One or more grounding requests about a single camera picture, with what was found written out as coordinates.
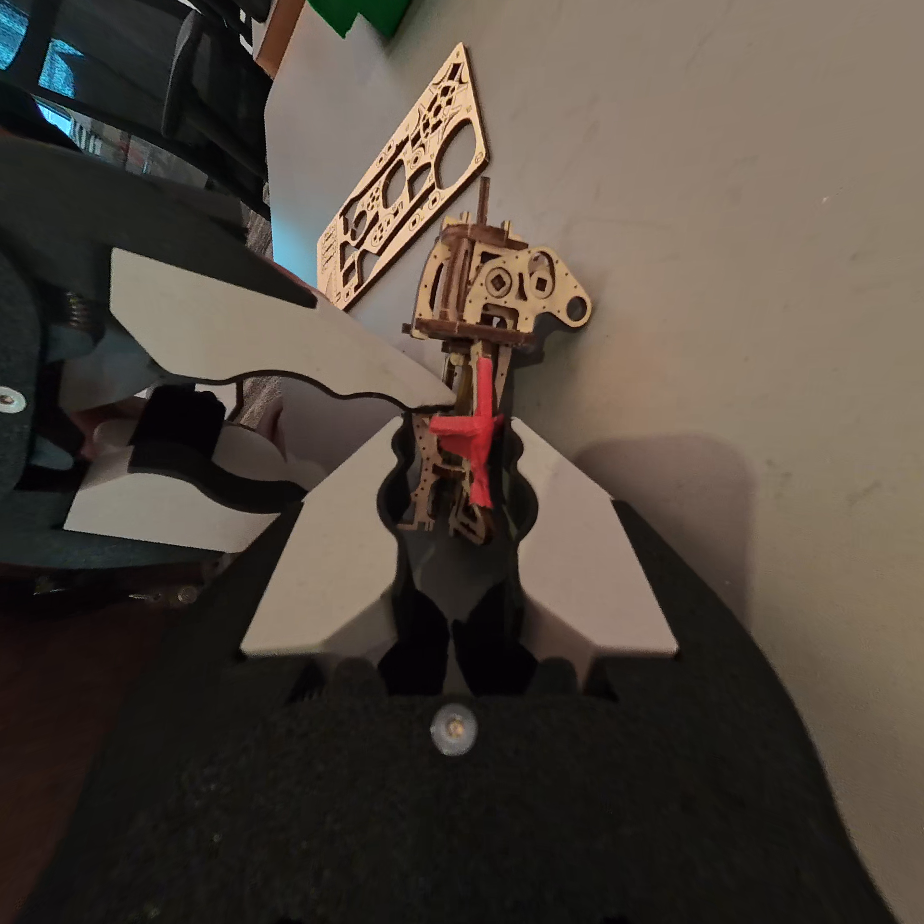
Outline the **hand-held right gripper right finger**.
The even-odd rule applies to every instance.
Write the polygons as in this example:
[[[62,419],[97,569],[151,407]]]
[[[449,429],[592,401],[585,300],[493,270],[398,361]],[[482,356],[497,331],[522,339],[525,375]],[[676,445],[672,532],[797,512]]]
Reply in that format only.
[[[678,643],[610,494],[518,418],[516,473],[538,503],[516,548],[521,642],[543,662],[664,657]]]

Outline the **green box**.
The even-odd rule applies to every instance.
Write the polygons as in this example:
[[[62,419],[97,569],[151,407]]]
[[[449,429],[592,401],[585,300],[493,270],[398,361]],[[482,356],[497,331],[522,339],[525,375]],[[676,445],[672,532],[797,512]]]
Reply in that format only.
[[[358,17],[382,37],[393,38],[411,1],[307,1],[318,16],[341,38],[346,38]]]

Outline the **wooden mechanical model assembly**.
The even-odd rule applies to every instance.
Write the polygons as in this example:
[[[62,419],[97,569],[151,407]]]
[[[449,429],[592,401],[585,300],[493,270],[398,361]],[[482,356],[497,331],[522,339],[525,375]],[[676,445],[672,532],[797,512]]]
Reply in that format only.
[[[443,221],[422,271],[412,320],[403,326],[415,339],[442,344],[443,380],[455,404],[445,413],[413,416],[419,480],[410,494],[410,514],[398,527],[432,530],[434,504],[448,485],[449,531],[477,545],[489,542],[494,532],[492,494],[491,509],[470,502],[468,462],[438,447],[429,431],[431,418],[472,414],[475,365],[483,356],[493,366],[493,412],[503,416],[502,397],[514,353],[536,349],[539,320],[550,317],[577,329],[592,313],[588,292],[552,249],[530,246],[514,234],[509,222],[489,223],[489,194],[490,180],[480,179],[477,214]]]

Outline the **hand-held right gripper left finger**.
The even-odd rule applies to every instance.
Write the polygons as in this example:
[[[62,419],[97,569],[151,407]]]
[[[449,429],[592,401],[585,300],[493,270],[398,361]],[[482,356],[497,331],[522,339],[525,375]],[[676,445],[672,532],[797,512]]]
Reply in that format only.
[[[392,442],[402,423],[388,421],[306,495],[241,641],[243,655],[378,664],[396,642],[399,547],[378,495],[398,465]]]

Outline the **laser-cut wooden parts sheet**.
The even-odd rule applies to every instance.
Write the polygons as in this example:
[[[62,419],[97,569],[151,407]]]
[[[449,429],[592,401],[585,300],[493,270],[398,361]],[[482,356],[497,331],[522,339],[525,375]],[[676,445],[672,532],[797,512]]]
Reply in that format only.
[[[447,149],[470,128],[454,180]],[[490,161],[468,48],[458,42],[317,242],[318,288],[348,311]]]

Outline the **red tape piece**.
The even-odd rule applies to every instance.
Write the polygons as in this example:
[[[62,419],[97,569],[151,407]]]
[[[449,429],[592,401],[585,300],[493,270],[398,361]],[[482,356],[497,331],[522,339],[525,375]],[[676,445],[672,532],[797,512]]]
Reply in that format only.
[[[491,359],[477,359],[474,373],[474,409],[470,415],[434,415],[429,431],[440,449],[468,462],[470,502],[492,508],[489,458],[494,437],[502,429],[503,416],[494,414]]]

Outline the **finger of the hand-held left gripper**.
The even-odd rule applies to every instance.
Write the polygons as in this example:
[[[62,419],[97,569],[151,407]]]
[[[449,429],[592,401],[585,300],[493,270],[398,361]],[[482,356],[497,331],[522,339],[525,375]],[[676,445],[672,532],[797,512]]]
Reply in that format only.
[[[111,315],[166,373],[217,385],[285,376],[404,410],[454,404],[434,373],[323,297],[304,307],[121,248],[110,266]]]
[[[225,419],[193,386],[159,386],[98,417],[93,458],[64,529],[207,552],[243,552],[327,475]]]

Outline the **black office chair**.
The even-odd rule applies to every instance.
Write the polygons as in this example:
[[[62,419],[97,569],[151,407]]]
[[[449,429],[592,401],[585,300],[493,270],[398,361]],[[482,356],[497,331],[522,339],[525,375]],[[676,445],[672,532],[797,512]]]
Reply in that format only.
[[[2,83],[182,159],[269,219],[272,80],[231,2],[2,2]]]

